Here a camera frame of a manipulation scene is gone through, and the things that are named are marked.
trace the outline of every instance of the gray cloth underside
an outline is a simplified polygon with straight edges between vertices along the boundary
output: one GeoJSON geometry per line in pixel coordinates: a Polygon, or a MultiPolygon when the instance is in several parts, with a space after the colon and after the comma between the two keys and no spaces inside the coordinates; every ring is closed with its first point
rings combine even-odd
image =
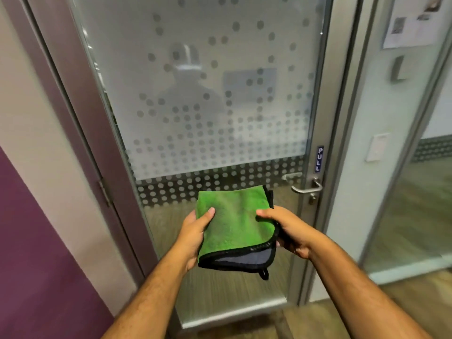
{"type": "Polygon", "coordinates": [[[217,262],[234,262],[239,264],[264,264],[270,259],[272,254],[272,248],[268,248],[264,251],[250,252],[243,256],[237,257],[223,257],[216,259],[217,262]]]}

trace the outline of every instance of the blue sign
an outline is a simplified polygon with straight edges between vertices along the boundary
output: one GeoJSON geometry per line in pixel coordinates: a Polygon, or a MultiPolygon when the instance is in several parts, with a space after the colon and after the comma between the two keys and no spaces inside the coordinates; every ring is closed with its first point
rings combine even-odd
{"type": "Polygon", "coordinates": [[[315,162],[314,173],[319,173],[322,169],[322,159],[323,159],[323,146],[317,147],[317,160],[315,162]]]}

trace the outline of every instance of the person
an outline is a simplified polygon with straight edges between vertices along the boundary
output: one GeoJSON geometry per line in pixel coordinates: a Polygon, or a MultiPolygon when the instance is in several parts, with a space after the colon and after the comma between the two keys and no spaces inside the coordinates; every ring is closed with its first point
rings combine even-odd
{"type": "MultiPolygon", "coordinates": [[[[313,263],[352,338],[431,339],[325,234],[279,206],[256,214],[278,221],[291,238],[290,243],[279,241],[280,246],[313,263]]],[[[210,208],[199,219],[195,211],[185,218],[172,248],[103,339],[165,336],[182,279],[195,266],[204,229],[214,215],[210,208]]]]}

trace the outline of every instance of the poster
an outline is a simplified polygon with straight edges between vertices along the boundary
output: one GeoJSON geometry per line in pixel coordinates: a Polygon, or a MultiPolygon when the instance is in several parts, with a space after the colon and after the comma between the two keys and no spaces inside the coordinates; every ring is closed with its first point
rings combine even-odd
{"type": "Polygon", "coordinates": [[[449,0],[395,0],[384,49],[436,42],[447,16],[449,0]]]}

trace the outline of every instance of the hand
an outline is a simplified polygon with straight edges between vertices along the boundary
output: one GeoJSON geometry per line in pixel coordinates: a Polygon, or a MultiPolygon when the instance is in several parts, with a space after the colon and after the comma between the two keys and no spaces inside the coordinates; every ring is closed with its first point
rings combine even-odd
{"type": "Polygon", "coordinates": [[[195,210],[182,222],[179,235],[173,245],[173,249],[179,251],[186,260],[186,271],[189,271],[196,265],[198,259],[198,249],[204,238],[204,229],[215,215],[215,208],[210,208],[203,216],[196,219],[195,210]]]}
{"type": "Polygon", "coordinates": [[[279,222],[282,230],[290,237],[291,242],[284,243],[278,238],[277,244],[304,259],[309,258],[309,249],[313,241],[323,236],[321,232],[309,226],[298,216],[283,207],[274,206],[274,209],[258,209],[256,214],[279,222]]]}

